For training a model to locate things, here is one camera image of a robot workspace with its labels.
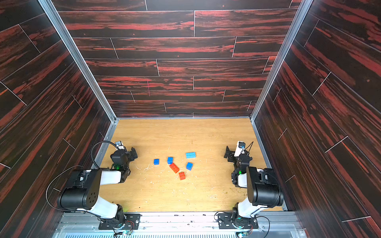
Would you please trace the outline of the light blue 2x4 brick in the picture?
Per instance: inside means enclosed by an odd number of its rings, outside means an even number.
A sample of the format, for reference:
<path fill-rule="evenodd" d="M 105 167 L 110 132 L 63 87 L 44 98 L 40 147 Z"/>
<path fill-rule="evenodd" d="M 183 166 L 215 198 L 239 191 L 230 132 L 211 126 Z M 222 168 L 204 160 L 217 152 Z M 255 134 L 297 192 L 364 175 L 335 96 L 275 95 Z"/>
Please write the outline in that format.
<path fill-rule="evenodd" d="M 195 152 L 188 152 L 186 153 L 186 158 L 187 159 L 192 159 L 192 158 L 195 158 L 196 157 L 196 153 Z"/>

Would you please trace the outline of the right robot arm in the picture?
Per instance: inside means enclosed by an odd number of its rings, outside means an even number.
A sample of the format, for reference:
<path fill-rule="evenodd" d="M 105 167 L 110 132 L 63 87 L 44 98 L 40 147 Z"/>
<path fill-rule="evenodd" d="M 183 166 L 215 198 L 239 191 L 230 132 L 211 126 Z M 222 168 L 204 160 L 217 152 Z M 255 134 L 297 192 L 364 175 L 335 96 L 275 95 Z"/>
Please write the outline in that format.
<path fill-rule="evenodd" d="M 236 203 L 231 212 L 218 214 L 220 229 L 257 229 L 256 215 L 268 208 L 282 206 L 283 192 L 277 181 L 274 170 L 251 167 L 252 157 L 239 141 L 235 151 L 226 148 L 224 158 L 233 163 L 232 184 L 247 190 L 247 197 Z"/>

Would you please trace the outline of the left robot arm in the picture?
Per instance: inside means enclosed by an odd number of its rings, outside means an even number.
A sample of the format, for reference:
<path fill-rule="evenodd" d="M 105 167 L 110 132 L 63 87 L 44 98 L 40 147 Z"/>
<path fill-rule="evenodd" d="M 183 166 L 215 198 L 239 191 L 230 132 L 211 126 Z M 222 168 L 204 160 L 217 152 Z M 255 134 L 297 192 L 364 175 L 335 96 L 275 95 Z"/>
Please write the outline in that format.
<path fill-rule="evenodd" d="M 129 221 L 120 204 L 99 195 L 100 186 L 124 183 L 131 174 L 130 162 L 138 158 L 135 148 L 119 147 L 111 154 L 111 169 L 74 170 L 61 191 L 57 205 L 65 211 L 89 212 L 99 218 L 101 230 L 132 230 L 136 221 Z"/>

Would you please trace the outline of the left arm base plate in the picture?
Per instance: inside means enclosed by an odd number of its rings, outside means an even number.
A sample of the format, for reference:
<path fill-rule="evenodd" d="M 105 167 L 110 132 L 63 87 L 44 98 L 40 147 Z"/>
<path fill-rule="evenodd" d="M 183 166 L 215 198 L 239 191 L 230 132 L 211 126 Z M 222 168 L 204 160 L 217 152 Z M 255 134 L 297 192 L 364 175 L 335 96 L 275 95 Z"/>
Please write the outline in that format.
<path fill-rule="evenodd" d="M 122 219 L 100 219 L 98 229 L 101 231 L 131 231 L 137 230 L 140 225 L 141 214 L 125 213 Z"/>

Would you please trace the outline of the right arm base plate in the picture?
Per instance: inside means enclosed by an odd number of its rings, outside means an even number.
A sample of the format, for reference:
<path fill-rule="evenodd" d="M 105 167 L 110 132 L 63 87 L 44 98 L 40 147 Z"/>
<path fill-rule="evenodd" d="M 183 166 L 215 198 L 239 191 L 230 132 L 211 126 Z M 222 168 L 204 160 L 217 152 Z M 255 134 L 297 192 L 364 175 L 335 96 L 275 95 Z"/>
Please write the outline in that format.
<path fill-rule="evenodd" d="M 257 229 L 258 223 L 256 218 L 244 218 L 232 212 L 216 212 L 215 221 L 218 223 L 219 229 Z"/>

